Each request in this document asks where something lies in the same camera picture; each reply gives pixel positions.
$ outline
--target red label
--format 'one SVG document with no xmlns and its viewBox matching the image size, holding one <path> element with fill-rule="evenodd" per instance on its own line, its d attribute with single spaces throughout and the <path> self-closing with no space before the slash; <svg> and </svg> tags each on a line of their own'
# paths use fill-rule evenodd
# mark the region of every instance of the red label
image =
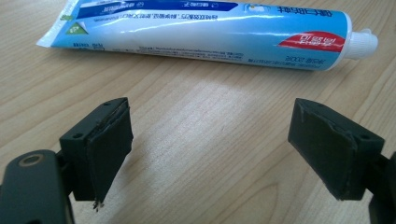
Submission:
<svg viewBox="0 0 396 224">
<path fill-rule="evenodd" d="M 282 41 L 279 46 L 297 49 L 315 49 L 341 52 L 346 40 L 328 32 L 305 32 L 291 36 Z"/>
</svg>

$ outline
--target white cap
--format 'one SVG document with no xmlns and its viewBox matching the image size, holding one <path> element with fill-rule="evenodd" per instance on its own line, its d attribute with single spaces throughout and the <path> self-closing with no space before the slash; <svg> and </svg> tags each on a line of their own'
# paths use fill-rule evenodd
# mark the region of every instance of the white cap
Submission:
<svg viewBox="0 0 396 224">
<path fill-rule="evenodd" d="M 370 29 L 363 29 L 360 32 L 352 32 L 344 58 L 363 59 L 367 58 L 376 50 L 378 38 L 372 35 Z"/>
</svg>

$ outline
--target table surface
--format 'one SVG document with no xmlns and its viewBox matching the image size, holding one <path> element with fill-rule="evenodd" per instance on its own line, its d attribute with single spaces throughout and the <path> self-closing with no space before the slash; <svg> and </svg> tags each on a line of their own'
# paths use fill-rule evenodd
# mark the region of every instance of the table surface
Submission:
<svg viewBox="0 0 396 224">
<path fill-rule="evenodd" d="M 376 53 L 330 71 L 302 71 L 72 49 L 35 42 L 65 0 L 0 4 L 0 177 L 15 157 L 47 148 L 102 102 L 126 96 L 133 153 L 96 212 L 77 223 L 369 223 L 340 202 L 287 140 L 296 97 L 323 103 L 396 146 L 396 3 L 278 0 L 343 10 L 378 35 Z"/>
</svg>

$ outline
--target white toothpaste tube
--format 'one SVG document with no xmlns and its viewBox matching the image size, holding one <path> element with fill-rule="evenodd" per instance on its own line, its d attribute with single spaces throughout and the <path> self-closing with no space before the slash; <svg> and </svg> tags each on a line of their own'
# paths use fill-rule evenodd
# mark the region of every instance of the white toothpaste tube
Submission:
<svg viewBox="0 0 396 224">
<path fill-rule="evenodd" d="M 372 55 L 377 38 L 352 32 L 342 11 L 171 0 L 69 0 L 43 47 L 94 49 L 328 70 Z"/>
</svg>

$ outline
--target black clamp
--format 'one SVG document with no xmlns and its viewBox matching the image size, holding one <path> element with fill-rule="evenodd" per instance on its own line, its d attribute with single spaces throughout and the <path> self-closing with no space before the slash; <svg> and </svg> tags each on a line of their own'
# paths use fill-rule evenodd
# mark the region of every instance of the black clamp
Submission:
<svg viewBox="0 0 396 224">
<path fill-rule="evenodd" d="M 381 155 L 383 138 L 326 105 L 296 99 L 289 142 L 337 200 L 361 200 L 368 189 L 371 222 L 396 221 L 396 153 Z"/>
<path fill-rule="evenodd" d="M 37 150 L 14 159 L 1 186 L 1 223 L 74 223 L 68 195 L 100 206 L 133 139 L 128 99 L 120 98 L 65 133 L 58 153 Z"/>
</svg>

